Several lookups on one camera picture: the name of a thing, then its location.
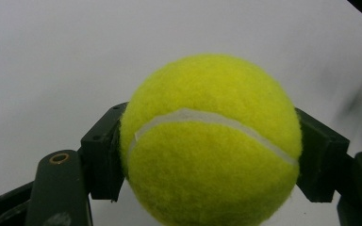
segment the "white wall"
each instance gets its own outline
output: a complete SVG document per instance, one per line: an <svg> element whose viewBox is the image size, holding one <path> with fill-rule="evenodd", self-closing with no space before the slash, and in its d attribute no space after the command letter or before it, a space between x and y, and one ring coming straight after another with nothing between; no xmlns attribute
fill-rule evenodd
<svg viewBox="0 0 362 226"><path fill-rule="evenodd" d="M202 52L252 60L296 106L362 151L362 15L346 0L0 1L0 195L41 158L79 147L153 70ZM263 225L338 225L297 188ZM94 223L158 225L125 184Z"/></svg>

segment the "tennis ball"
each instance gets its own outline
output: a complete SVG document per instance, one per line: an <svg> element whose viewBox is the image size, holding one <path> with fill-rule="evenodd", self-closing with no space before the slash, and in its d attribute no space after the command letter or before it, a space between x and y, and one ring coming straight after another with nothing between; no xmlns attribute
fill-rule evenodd
<svg viewBox="0 0 362 226"><path fill-rule="evenodd" d="M237 57L164 66L137 89L121 124L123 172L165 225L258 225L297 180L295 108L274 79Z"/></svg>

